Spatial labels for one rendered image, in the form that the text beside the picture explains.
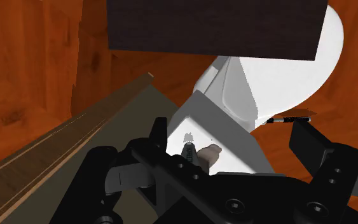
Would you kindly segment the beige rounded lump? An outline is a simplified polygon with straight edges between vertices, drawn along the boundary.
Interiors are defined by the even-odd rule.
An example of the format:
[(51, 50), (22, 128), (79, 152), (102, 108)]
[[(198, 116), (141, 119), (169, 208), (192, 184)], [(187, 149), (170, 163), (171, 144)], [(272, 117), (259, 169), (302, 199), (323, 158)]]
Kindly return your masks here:
[(204, 172), (209, 173), (209, 169), (217, 162), (221, 152), (222, 148), (216, 144), (211, 144), (197, 151), (199, 164)]

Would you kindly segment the black and silver pen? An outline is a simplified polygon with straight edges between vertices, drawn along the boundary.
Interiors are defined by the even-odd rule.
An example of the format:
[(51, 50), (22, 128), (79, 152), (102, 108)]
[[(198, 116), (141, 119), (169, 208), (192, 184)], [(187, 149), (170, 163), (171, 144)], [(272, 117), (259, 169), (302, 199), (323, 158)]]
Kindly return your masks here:
[(267, 121), (265, 121), (263, 123), (263, 125), (265, 125), (267, 123), (293, 123), (296, 120), (310, 122), (311, 118), (310, 117), (305, 117), (305, 116), (302, 116), (302, 117), (269, 118)]

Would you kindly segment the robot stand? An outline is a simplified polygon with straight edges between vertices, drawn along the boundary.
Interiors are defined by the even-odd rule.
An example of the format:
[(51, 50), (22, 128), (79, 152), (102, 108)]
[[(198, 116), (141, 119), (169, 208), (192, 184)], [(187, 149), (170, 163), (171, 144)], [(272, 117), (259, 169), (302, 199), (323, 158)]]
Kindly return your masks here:
[(314, 60), (328, 0), (107, 0), (109, 48)]

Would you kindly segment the grey marker pen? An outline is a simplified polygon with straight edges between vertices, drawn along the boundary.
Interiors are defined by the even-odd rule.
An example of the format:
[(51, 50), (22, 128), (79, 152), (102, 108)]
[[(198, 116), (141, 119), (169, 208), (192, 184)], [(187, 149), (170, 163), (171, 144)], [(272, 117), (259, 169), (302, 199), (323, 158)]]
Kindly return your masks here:
[(181, 156), (194, 165), (197, 166), (200, 165), (198, 155), (196, 153), (195, 145), (191, 142), (187, 142), (184, 144), (181, 152)]

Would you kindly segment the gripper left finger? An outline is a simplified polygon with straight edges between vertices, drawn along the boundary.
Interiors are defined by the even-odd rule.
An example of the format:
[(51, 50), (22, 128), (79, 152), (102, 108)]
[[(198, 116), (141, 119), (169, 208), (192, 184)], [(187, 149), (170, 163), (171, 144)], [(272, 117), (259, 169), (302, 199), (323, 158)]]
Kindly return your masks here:
[(123, 191), (138, 189), (158, 215), (153, 224), (225, 224), (225, 201), (212, 177), (167, 148), (167, 119), (123, 151), (97, 146), (85, 156), (50, 224), (124, 224), (114, 211)]

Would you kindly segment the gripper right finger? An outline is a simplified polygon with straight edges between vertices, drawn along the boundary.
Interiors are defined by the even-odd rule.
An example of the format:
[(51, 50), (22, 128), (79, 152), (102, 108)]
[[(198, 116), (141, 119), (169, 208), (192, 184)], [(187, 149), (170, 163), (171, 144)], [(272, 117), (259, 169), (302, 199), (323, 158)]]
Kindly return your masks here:
[(358, 224), (358, 149), (334, 143), (306, 121), (293, 122), (289, 148), (311, 174), (294, 210), (295, 224)]

